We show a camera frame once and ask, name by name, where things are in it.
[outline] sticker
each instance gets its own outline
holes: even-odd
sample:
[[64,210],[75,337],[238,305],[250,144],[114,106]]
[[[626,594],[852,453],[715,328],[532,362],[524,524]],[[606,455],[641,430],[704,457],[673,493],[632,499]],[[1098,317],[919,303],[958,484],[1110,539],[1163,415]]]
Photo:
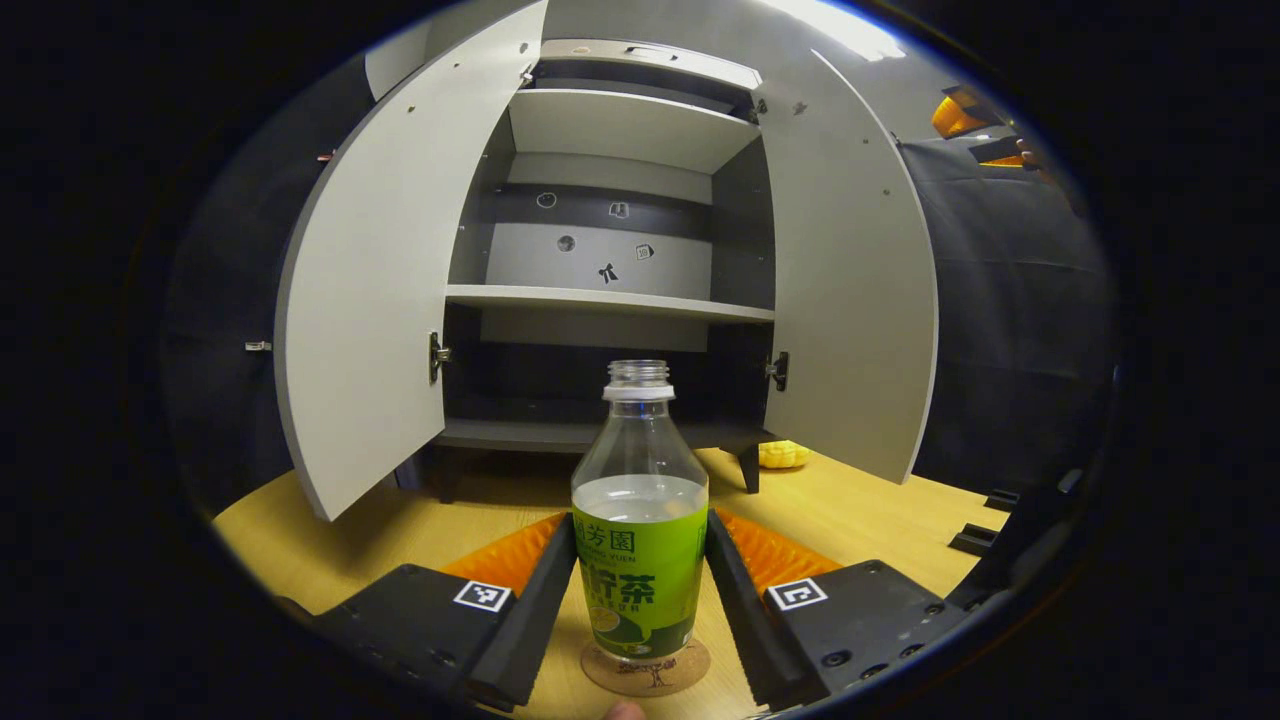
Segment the sticker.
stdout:
[[509,594],[511,588],[488,585],[485,583],[470,580],[462,587],[462,592],[458,593],[458,597],[453,598],[453,602],[466,605],[468,607],[479,607],[480,610],[488,610],[489,612],[497,612],[502,610],[502,606],[507,602],[507,596]]
[[813,578],[805,578],[785,585],[773,585],[769,594],[778,603],[778,610],[787,611],[805,605],[813,605],[827,600],[827,593],[822,592]]
[[623,523],[573,506],[582,589],[596,644],[613,655],[664,657],[694,630],[707,507],[655,523]]

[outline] yellow corn toy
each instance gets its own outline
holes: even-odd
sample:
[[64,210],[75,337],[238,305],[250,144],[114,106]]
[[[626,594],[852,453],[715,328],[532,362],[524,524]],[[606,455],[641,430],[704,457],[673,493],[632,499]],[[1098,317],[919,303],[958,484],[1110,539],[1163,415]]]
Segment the yellow corn toy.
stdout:
[[809,461],[808,447],[788,439],[760,443],[760,468],[799,468]]

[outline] green bottle label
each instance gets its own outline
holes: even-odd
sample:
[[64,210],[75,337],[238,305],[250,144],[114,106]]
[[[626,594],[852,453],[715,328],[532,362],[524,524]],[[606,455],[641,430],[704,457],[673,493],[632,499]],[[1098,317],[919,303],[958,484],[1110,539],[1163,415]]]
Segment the green bottle label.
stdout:
[[694,630],[707,506],[659,523],[617,523],[573,505],[595,641],[631,659],[676,652]]

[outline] wooden table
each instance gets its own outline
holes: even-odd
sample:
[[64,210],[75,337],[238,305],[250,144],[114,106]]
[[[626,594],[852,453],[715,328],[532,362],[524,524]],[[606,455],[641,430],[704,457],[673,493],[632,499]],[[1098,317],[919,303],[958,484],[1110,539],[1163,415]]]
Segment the wooden table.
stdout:
[[[737,461],[700,450],[712,477],[712,506],[764,524],[842,565],[879,559],[941,596],[977,557],[947,547],[974,523],[1001,529],[1007,514],[983,496],[911,477],[897,486],[814,454],[795,470],[763,470],[760,493],[746,495]],[[502,536],[570,507],[576,457],[499,452],[466,469],[457,500],[378,486],[334,523],[316,519],[293,473],[239,500],[214,527],[268,591],[324,612],[403,562],[440,568]],[[751,700],[716,583],[703,571],[695,637],[712,653],[698,684],[643,698],[650,720],[742,719],[762,712]],[[590,641],[577,569],[561,605],[530,703],[513,717],[598,719],[617,700],[579,666]]]

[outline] cork coaster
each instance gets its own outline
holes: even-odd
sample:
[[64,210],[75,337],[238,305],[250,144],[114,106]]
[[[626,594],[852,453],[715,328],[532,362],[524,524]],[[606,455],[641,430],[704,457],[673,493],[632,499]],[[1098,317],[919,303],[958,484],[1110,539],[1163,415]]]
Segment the cork coaster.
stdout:
[[636,662],[617,660],[594,642],[582,648],[586,676],[609,692],[631,697],[678,693],[701,680],[710,666],[710,653],[696,639],[666,657]]

